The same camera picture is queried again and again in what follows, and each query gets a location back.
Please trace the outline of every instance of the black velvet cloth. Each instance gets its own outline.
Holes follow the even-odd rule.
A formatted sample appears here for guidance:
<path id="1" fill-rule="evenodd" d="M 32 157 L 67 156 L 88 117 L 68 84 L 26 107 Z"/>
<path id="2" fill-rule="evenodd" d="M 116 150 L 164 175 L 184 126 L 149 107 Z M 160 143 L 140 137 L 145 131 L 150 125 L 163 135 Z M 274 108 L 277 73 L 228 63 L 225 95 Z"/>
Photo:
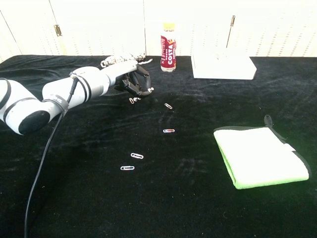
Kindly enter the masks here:
<path id="1" fill-rule="evenodd" d="M 82 66 L 101 68 L 105 58 L 15 56 L 0 64 L 0 77 L 42 100 L 46 83 Z M 251 81 L 194 79 L 190 57 L 177 57 L 176 71 L 166 73 L 151 58 L 142 66 L 155 89 L 149 97 L 131 104 L 130 94 L 110 89 L 66 114 L 31 201 L 30 237 L 316 237 L 317 58 L 252 58 Z M 265 115 L 312 177 L 237 190 L 213 130 L 263 126 Z M 0 121 L 3 237 L 23 236 L 26 201 L 56 121 L 26 136 Z"/>

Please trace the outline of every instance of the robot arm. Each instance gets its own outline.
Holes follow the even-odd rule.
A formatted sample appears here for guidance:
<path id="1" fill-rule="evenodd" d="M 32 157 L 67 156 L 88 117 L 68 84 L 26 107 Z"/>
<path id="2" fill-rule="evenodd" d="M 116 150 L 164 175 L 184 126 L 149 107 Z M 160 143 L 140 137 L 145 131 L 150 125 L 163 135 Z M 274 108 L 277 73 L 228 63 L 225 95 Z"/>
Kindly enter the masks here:
<path id="1" fill-rule="evenodd" d="M 145 77 L 145 92 L 140 90 L 134 72 Z M 77 86 L 68 102 L 74 80 L 77 80 Z M 149 74 L 139 67 L 136 60 L 113 64 L 102 70 L 92 66 L 78 68 L 68 78 L 46 84 L 42 101 L 20 83 L 0 78 L 0 119 L 17 134 L 26 135 L 41 129 L 58 114 L 65 114 L 79 104 L 104 95 L 112 86 L 121 87 L 138 97 L 152 92 Z"/>

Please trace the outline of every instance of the microfiber cloth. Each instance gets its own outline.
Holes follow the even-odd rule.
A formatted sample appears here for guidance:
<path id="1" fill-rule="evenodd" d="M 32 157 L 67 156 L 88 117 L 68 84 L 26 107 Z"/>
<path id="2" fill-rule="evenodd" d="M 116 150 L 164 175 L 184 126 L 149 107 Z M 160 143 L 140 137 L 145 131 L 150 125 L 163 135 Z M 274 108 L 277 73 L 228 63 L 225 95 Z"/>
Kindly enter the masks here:
<path id="1" fill-rule="evenodd" d="M 214 130 L 224 163 L 237 189 L 308 180 L 304 158 L 272 129 L 269 115 L 264 127 L 225 126 Z"/>

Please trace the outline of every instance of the paper clip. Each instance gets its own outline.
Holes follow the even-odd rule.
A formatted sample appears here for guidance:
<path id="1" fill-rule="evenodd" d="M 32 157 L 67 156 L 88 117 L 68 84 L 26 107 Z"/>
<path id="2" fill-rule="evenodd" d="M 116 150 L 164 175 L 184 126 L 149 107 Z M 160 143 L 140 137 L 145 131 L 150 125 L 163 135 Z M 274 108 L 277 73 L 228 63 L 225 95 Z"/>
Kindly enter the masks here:
<path id="1" fill-rule="evenodd" d="M 167 104 L 167 103 L 165 103 L 164 105 L 165 105 L 167 108 L 169 108 L 169 109 L 173 109 L 173 107 L 172 107 L 171 105 Z"/>
<path id="2" fill-rule="evenodd" d="M 131 153 L 131 157 L 136 158 L 136 159 L 143 159 L 144 156 L 136 154 L 136 153 Z"/>
<path id="3" fill-rule="evenodd" d="M 164 133 L 171 133 L 171 132 L 175 132 L 174 129 L 165 129 L 163 130 Z"/>
<path id="4" fill-rule="evenodd" d="M 121 170 L 134 170 L 134 166 L 121 166 Z"/>

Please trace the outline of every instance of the white wall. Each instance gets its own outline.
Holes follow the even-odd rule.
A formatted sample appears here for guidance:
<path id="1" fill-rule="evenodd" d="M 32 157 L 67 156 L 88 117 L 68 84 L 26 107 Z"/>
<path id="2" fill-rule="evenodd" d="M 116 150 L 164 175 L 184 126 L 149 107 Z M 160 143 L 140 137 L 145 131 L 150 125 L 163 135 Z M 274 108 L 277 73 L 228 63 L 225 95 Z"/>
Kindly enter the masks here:
<path id="1" fill-rule="evenodd" d="M 0 61 L 18 55 L 160 55 L 174 21 L 177 55 L 228 47 L 250 56 L 317 56 L 317 0 L 1 0 Z M 54 25 L 62 36 L 58 37 Z"/>

